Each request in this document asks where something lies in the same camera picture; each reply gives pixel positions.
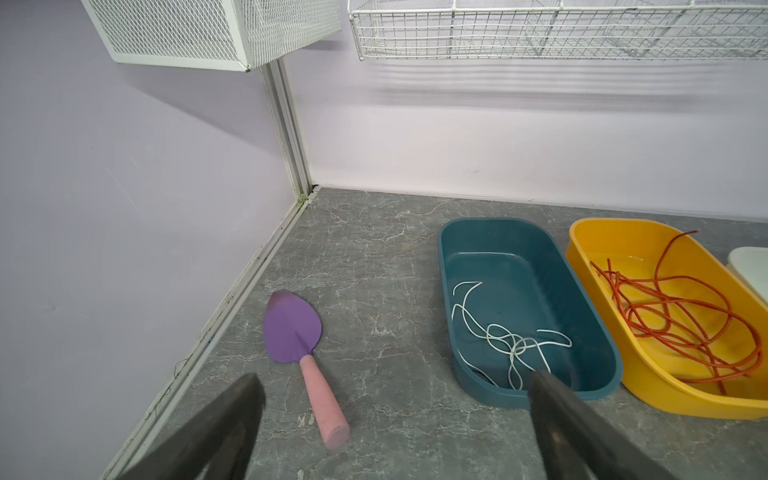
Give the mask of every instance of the wire mesh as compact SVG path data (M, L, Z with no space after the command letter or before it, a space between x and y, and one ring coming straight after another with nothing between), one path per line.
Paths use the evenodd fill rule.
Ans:
M248 69L341 29L337 0L83 2L124 63Z
M768 0L349 0L366 58L768 58Z

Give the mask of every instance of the wall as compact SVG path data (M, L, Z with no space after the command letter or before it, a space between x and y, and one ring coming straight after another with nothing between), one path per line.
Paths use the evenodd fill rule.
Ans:
M319 184L768 218L768 62L361 62L343 24L286 60Z
M257 73L116 65L0 2L0 465L97 478L294 203Z

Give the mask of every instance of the purple and pink trowel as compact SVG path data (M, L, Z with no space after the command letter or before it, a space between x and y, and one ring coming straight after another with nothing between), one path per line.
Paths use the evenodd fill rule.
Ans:
M266 351L277 362L299 363L323 444L335 450L349 439L349 424L312 357L322 331L317 312L307 302L291 292L272 294L264 314Z

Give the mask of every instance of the pink handle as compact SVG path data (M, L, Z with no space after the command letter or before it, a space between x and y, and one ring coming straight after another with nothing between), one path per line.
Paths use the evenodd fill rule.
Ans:
M349 423L346 422L326 377L317 368L315 359L306 355L299 361L299 365L323 444L327 449L335 450L349 440Z

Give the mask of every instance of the tangled cord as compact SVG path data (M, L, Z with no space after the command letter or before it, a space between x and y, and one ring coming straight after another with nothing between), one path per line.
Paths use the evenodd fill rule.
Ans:
M664 248L664 251L661 254L661 257L659 257L659 260L656 263L656 269L654 270L654 277L650 279L631 279L626 275L622 274L621 272L619 272L618 270L612 270L610 258L607 259L607 270L602 270L595 262L590 262L590 263L598 271L598 273L608 282L608 285L611 287L611 291L613 292L611 299L615 301L616 307L618 308L619 313L621 313L621 316L624 318L624 321L627 322L627 325L629 325L629 327L633 330L633 333L637 338L653 337L659 342L661 342L663 345L665 345L666 347L672 349L674 352L679 353L680 355L688 359L691 359L703 365L709 366L713 371L713 375L709 378L704 378L704 379L678 378L681 382L685 382L685 383L717 382L717 385L720 387L720 393L723 395L726 395L727 393L725 390L725 385L723 384L724 380L734 379L739 376L748 376L750 372L753 372L755 369L757 369L760 366L760 364L763 362L762 339L760 338L760 334L757 332L757 329L755 329L754 326L752 326L744 318L742 318L741 316L738 316L733 312L730 305L730 301L726 298L726 296L723 295L718 289L711 286L709 283L706 283L702 280L697 279L696 277L688 276L688 275L659 277L659 269L661 268L661 262L664 260L665 256L667 255L667 252L669 252L670 248L672 247L672 244L678 238L685 237L686 235L691 235L692 233L698 233L698 230L692 230L690 232L680 233L679 235L676 235L675 237L672 238L672 240L669 241L669 243L667 244L667 247ZM717 294L722 299L723 303L725 304L725 307L718 306L713 303L705 302L703 300L681 298L677 296L667 295L661 289L661 284L669 280L689 280L689 281L699 283L700 285L705 286L707 289L715 292L715 294ZM645 293L646 295L652 297L652 300L643 300L643 301L633 302L629 300L629 298L624 292L621 291L621 287L623 286L631 286L635 288L635 290L639 290L641 293ZM720 328L720 330L717 331L717 333L710 336L707 333L707 331L701 326L701 323L697 320L697 318L690 312L689 308L686 307L686 305L702 306L710 310L715 310L716 312L724 313L726 316L725 322L723 323L723 326ZM694 330L694 328L690 328L689 326L684 325L680 321L673 319L670 315L670 306L677 307L688 319L690 319L692 324L694 324L696 330ZM662 320L664 320L664 326L658 329L649 327L645 319L641 315L641 311L646 313L651 313L655 316L660 317ZM752 338L755 342L755 348L752 350L752 352L749 355L745 356L743 359L739 360L738 362L727 362L721 359L719 356L712 353L712 349L710 348L710 345L712 345L712 343L717 341L719 338L722 338L723 334L726 332L728 327L731 326L734 319L741 322L750 331L750 333L752 334ZM676 333L670 332L670 328L672 326L676 326L678 329L687 333L690 337L693 338L693 340L685 338ZM706 357L708 360L702 359L699 356L695 356L694 354L689 353L684 349L693 350L695 353L698 353L700 356ZM753 360L754 362L751 365L746 366L748 363L752 362ZM724 372L721 374L720 370L730 370L730 372Z
M573 346L573 342L570 338L568 338L566 335L557 332L555 330L547 330L547 329L538 329L536 330L539 333L554 333L556 335L562 336L568 341L568 344L566 343L560 343L560 342L553 342L551 340L548 340L546 342L539 342L536 339L533 339L531 337L523 337L522 335L518 335L517 333L510 332L505 326L499 325L498 323L490 323L488 326L483 327L481 326L477 320L475 320L475 317L472 316L472 314L467 310L466 304L467 304L467 298L469 297L469 294L477 287L482 285L482 282L477 281L470 281L470 282L461 282L457 283L456 286L453 287L453 296L456 295L456 289L458 289L461 285L472 285L467 292L464 294L464 300L461 303L454 303L453 309L451 310L451 321L453 321L453 317L456 314L456 309L460 309L462 311L462 318L464 320L464 324L467 326L467 329L469 330L472 335L478 337L479 339L483 339L488 342L488 344L496 350L497 352L504 353L506 356L509 357L509 369L507 370L507 381L509 382L509 386L514 390L520 390L523 388L523 378L520 375L520 372L515 367L515 360L519 360L520 363L522 363L524 366L526 366L529 370L533 371L535 370L532 366L528 365L520 356L529 349L536 349L538 351L538 354L541 356L541 359L544 361L544 365L547 367L547 371L552 373L551 369L549 368L549 363L547 362L546 357L544 356L544 352L541 351L541 346L543 345L559 345L564 346L566 348L571 348ZM478 334L467 321L467 317L477 326L480 331L482 331L483 334ZM502 330L504 335L496 336L491 334L491 328L496 328ZM499 348L498 346L494 345L493 342L501 342L504 345L507 346L507 349ZM458 351L458 356L461 357L462 361L467 364L467 366L473 370L475 370L477 373L480 373L487 379L490 383L492 383L494 386L498 386L496 382L493 381L493 379L488 376L487 373L480 370L478 367L472 365L470 362L467 361L467 359L464 358L462 353ZM512 383L512 372L515 372L515 375L518 377L518 381L520 382L520 386L516 387L514 383Z

